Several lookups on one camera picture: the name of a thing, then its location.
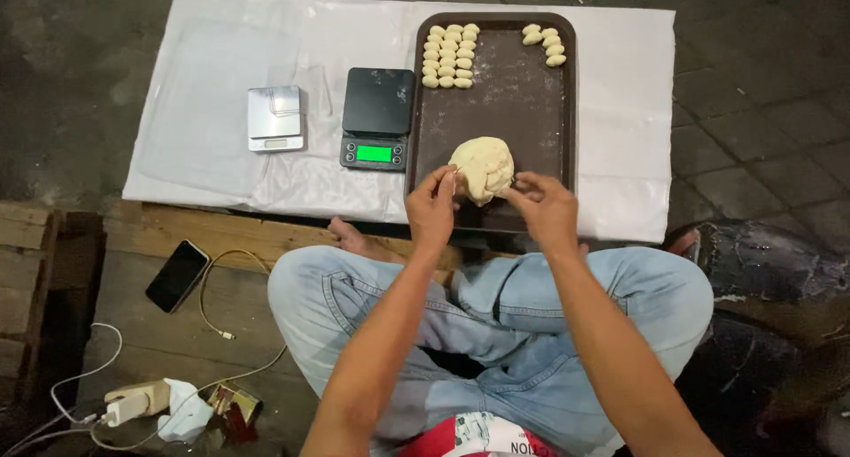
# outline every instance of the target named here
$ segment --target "foot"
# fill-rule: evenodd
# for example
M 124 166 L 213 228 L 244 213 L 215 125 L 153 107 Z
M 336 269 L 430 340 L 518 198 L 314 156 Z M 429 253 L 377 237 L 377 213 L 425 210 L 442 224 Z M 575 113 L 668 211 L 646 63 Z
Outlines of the foot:
M 396 263 L 399 265 L 406 264 L 406 260 L 393 251 L 379 245 L 370 237 L 363 236 L 350 223 L 334 217 L 331 224 L 327 227 L 328 231 L 334 234 L 336 247 L 341 248 L 349 253 L 363 256 L 364 258 L 374 259 L 376 261 L 384 261 L 387 263 Z

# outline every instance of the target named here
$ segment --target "black kitchen scale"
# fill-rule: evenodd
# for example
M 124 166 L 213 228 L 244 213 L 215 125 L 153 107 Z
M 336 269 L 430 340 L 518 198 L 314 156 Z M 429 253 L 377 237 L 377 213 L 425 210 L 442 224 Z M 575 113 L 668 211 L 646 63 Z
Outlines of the black kitchen scale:
M 405 171 L 416 78 L 410 70 L 348 71 L 339 163 L 354 169 Z

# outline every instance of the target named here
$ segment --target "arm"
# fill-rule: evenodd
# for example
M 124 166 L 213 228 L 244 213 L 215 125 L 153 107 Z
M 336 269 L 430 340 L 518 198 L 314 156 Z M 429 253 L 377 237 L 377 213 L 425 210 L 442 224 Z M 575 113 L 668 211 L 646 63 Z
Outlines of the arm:
M 578 201 L 553 178 L 518 174 L 506 192 L 547 258 L 570 335 L 605 414 L 638 457 L 717 452 L 649 344 L 593 277 L 577 249 Z
M 445 166 L 410 193 L 413 255 L 336 360 L 303 457 L 369 455 L 369 439 L 416 339 L 431 276 L 452 234 L 454 187 L 454 167 Z

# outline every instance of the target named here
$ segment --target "green display screen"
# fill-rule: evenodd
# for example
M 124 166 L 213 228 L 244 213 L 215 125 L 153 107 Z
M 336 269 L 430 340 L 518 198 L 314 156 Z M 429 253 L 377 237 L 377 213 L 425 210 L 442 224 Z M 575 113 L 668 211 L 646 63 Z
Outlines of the green display screen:
M 357 159 L 365 162 L 389 162 L 392 158 L 391 147 L 357 147 Z

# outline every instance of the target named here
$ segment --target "hand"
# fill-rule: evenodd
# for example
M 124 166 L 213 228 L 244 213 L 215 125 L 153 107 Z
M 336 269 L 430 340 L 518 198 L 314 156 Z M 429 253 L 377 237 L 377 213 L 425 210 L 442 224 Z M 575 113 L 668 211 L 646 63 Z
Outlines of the hand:
M 414 248 L 439 257 L 455 227 L 452 197 L 455 194 L 455 165 L 445 165 L 425 177 L 407 196 L 407 219 Z
M 551 176 L 531 172 L 517 173 L 517 188 L 520 191 L 503 190 L 502 198 L 523 214 L 529 234 L 544 254 L 587 252 L 577 246 L 579 201 L 575 195 Z

